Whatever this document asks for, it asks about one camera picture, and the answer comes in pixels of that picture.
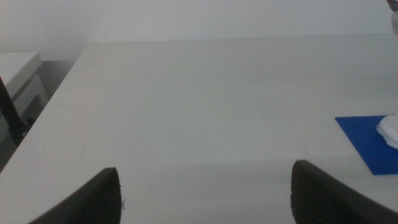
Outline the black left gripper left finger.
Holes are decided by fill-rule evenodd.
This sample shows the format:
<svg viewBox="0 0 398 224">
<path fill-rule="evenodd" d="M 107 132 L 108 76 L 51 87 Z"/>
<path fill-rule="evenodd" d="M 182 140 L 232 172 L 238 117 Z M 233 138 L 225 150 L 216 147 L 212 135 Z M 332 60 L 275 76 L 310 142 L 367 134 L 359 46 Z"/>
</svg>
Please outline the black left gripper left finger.
<svg viewBox="0 0 398 224">
<path fill-rule="evenodd" d="M 105 168 L 32 223 L 121 222 L 121 186 L 117 169 Z"/>
</svg>

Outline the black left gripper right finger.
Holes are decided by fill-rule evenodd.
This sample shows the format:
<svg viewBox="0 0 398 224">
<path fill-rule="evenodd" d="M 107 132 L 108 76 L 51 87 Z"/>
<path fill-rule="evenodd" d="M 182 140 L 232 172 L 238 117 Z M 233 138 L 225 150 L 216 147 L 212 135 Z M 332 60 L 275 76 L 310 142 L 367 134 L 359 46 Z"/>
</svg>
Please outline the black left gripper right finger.
<svg viewBox="0 0 398 224">
<path fill-rule="evenodd" d="M 290 190 L 290 208 L 296 223 L 397 223 L 397 212 L 306 160 L 293 164 Z"/>
</svg>

